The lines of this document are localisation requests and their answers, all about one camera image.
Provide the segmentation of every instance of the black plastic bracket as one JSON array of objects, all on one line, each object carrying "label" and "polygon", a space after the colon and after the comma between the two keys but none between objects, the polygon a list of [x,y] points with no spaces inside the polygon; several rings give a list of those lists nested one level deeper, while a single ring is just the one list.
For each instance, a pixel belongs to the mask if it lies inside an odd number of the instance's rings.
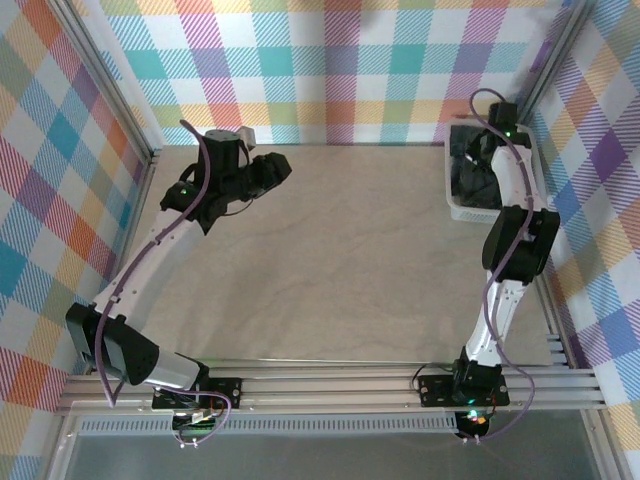
[{"label": "black plastic bracket", "polygon": [[421,375],[418,377],[420,404],[423,407],[504,407],[509,405],[509,392],[504,377],[501,376],[498,388],[484,397],[475,397],[471,403],[460,403],[454,399],[453,375]]},{"label": "black plastic bracket", "polygon": [[[482,267],[485,270],[496,270],[526,218],[527,211],[518,205],[502,207],[482,249]],[[531,283],[544,270],[559,228],[560,215],[557,212],[546,209],[534,212],[529,225],[532,238],[520,241],[497,281]]]},{"label": "black plastic bracket", "polygon": [[[217,392],[229,397],[233,408],[240,407],[240,398],[242,397],[242,379],[241,378],[206,378],[200,382],[199,389],[203,392]],[[195,395],[184,395],[167,390],[158,390],[153,396],[151,403],[152,410],[196,410],[213,408],[221,410],[225,408],[225,402],[222,399],[199,395],[196,399]]]},{"label": "black plastic bracket", "polygon": [[[78,353],[95,366],[95,338],[101,314],[94,305],[74,303],[67,311],[67,328]],[[160,348],[118,315],[108,318],[102,342],[102,359],[109,375],[124,379],[131,385],[141,384],[158,362]]]}]

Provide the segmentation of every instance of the colorful plaid pattern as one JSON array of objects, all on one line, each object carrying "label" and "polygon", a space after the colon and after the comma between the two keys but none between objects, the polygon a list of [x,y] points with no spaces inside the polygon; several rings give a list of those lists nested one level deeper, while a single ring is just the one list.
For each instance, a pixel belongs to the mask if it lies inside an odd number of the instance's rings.
[{"label": "colorful plaid pattern", "polygon": [[640,2],[600,2],[534,128],[562,228],[549,278],[640,478]]},{"label": "colorful plaid pattern", "polygon": [[143,163],[45,0],[3,2],[0,65],[0,479],[30,479]]},{"label": "colorful plaid pattern", "polygon": [[117,42],[100,43],[169,144],[193,143],[183,117],[252,126],[259,143],[442,142],[476,88],[520,93],[569,3],[101,0]]}]

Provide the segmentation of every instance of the metal base plate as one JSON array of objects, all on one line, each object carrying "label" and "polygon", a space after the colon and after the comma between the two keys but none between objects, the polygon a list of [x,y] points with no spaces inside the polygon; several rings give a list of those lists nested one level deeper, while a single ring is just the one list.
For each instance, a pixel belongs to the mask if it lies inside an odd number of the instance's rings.
[{"label": "metal base plate", "polygon": [[[451,394],[453,393],[453,375],[422,375],[418,377],[420,404],[423,407],[459,407]],[[493,407],[491,397],[477,398],[474,407]],[[500,377],[500,388],[495,394],[495,405],[509,405],[509,393],[504,377]]]}]

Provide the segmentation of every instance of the white plastic basket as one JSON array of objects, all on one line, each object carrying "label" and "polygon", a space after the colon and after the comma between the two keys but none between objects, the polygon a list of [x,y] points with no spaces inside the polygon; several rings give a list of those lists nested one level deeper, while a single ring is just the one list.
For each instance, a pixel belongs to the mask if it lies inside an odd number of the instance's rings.
[{"label": "white plastic basket", "polygon": [[[482,128],[482,124],[475,118],[454,118],[447,124],[447,132],[444,139],[444,181],[447,203],[451,208],[451,218],[453,218],[454,220],[460,220],[462,222],[494,223],[496,221],[496,218],[498,218],[498,215],[500,214],[500,210],[463,207],[458,202],[458,198],[454,197],[451,194],[451,164],[453,163],[453,160],[450,155],[450,141],[452,125],[467,125],[471,127]],[[533,176],[536,182],[536,186],[538,187],[538,191],[540,192],[540,197],[546,200],[547,189],[542,174],[542,165],[540,164],[540,155],[538,153],[538,145],[536,144],[536,139],[529,127],[526,127],[524,125],[517,125],[517,127],[519,132],[528,133],[529,138],[531,139],[531,166],[533,168]]]}]

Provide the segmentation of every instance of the plaid wallpaper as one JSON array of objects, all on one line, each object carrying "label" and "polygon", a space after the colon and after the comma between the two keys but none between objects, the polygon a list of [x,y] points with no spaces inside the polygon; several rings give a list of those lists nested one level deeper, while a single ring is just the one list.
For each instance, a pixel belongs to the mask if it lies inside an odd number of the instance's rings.
[{"label": "plaid wallpaper", "polygon": [[534,120],[562,322],[640,478],[640,1],[599,2]]},{"label": "plaid wallpaper", "polygon": [[81,2],[169,144],[193,143],[183,117],[203,131],[252,126],[259,143],[442,142],[476,88],[520,93],[571,3],[100,0],[90,15]]},{"label": "plaid wallpaper", "polygon": [[64,314],[109,278],[143,163],[45,0],[0,14],[0,479],[33,478],[76,354]]}]

